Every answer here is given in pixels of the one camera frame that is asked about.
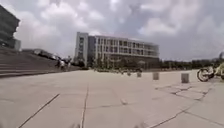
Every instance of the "person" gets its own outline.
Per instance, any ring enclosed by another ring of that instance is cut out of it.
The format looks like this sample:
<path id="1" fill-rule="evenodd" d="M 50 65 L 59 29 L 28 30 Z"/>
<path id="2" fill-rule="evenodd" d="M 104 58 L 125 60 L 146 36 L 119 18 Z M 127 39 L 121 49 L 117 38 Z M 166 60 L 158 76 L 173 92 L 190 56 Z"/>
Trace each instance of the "person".
<path id="1" fill-rule="evenodd" d="M 219 67 L 215 70 L 215 75 L 224 75 L 224 62 L 222 62 Z"/>
<path id="2" fill-rule="evenodd" d="M 221 61 L 224 60 L 223 56 L 224 56 L 224 52 L 220 53 L 219 59 Z M 224 75 L 223 73 L 224 73 L 224 61 L 219 65 L 219 67 L 216 68 L 215 75 Z"/>
<path id="3" fill-rule="evenodd" d="M 65 62 L 63 60 L 60 60 L 60 67 L 61 67 L 61 70 L 65 69 Z"/>

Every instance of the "cloud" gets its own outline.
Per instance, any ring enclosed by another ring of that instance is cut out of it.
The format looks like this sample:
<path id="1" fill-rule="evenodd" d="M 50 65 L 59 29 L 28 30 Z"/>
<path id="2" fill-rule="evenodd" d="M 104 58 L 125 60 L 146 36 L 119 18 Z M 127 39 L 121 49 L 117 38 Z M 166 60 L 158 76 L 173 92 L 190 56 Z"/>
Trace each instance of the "cloud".
<path id="1" fill-rule="evenodd" d="M 104 16 L 101 13 L 99 13 L 98 11 L 95 11 L 95 10 L 92 10 L 89 13 L 89 18 L 92 19 L 92 20 L 97 20 L 97 21 L 104 20 Z"/>
<path id="2" fill-rule="evenodd" d="M 46 7 L 50 4 L 50 0 L 38 0 L 37 6 L 38 7 Z"/>
<path id="3" fill-rule="evenodd" d="M 0 0 L 21 19 L 22 47 L 73 55 L 76 32 L 137 38 L 163 59 L 212 58 L 224 49 L 220 0 Z"/>
<path id="4" fill-rule="evenodd" d="M 179 0 L 171 9 L 170 22 L 177 27 L 189 27 L 196 22 L 200 0 Z"/>
<path id="5" fill-rule="evenodd" d="M 121 0 L 110 0 L 110 10 L 116 12 L 120 2 Z"/>
<path id="6" fill-rule="evenodd" d="M 171 0 L 149 0 L 147 3 L 142 4 L 140 8 L 143 11 L 162 12 L 171 6 Z"/>
<path id="7" fill-rule="evenodd" d="M 139 30 L 139 33 L 144 36 L 153 36 L 154 34 L 174 35 L 176 32 L 177 28 L 163 23 L 159 18 L 149 19 L 147 24 Z"/>

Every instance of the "plaza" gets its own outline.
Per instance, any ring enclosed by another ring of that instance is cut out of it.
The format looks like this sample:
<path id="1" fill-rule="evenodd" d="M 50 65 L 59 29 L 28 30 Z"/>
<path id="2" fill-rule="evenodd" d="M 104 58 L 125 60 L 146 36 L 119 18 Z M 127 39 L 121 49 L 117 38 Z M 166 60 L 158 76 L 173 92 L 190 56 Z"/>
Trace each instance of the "plaza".
<path id="1" fill-rule="evenodd" d="M 181 83 L 181 73 L 190 83 Z M 0 128 L 222 128 L 224 86 L 197 71 L 75 71 L 0 79 Z"/>

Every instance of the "white building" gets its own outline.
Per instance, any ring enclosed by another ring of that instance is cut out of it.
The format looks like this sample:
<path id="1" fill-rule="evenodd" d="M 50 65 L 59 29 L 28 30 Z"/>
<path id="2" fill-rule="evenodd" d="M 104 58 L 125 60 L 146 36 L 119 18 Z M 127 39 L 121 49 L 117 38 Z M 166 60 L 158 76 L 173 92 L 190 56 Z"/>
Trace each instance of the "white building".
<path id="1" fill-rule="evenodd" d="M 143 68 L 158 66 L 158 45 L 127 38 L 89 36 L 80 32 L 76 38 L 75 58 L 83 59 L 86 66 L 96 64 L 116 68 L 130 63 L 141 64 Z"/>

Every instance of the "distant building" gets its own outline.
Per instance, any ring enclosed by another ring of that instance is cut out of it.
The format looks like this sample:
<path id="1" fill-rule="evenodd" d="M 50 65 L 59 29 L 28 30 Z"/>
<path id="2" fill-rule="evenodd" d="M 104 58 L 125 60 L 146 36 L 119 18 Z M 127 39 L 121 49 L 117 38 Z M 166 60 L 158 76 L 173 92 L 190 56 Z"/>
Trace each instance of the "distant building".
<path id="1" fill-rule="evenodd" d="M 86 66 L 119 68 L 132 63 L 148 69 L 158 66 L 159 47 L 128 38 L 89 36 L 78 32 L 75 59 L 83 60 Z"/>
<path id="2" fill-rule="evenodd" d="M 59 60 L 61 59 L 59 56 L 56 56 L 46 50 L 43 50 L 43 49 L 22 49 L 22 52 L 24 53 L 30 53 L 30 54 L 35 54 L 35 55 L 38 55 L 38 56 L 41 56 L 41 57 L 45 57 L 45 58 L 48 58 L 48 59 L 52 59 L 52 60 Z"/>
<path id="3" fill-rule="evenodd" d="M 20 49 L 21 42 L 13 37 L 20 20 L 0 5 L 0 45 L 16 50 Z"/>

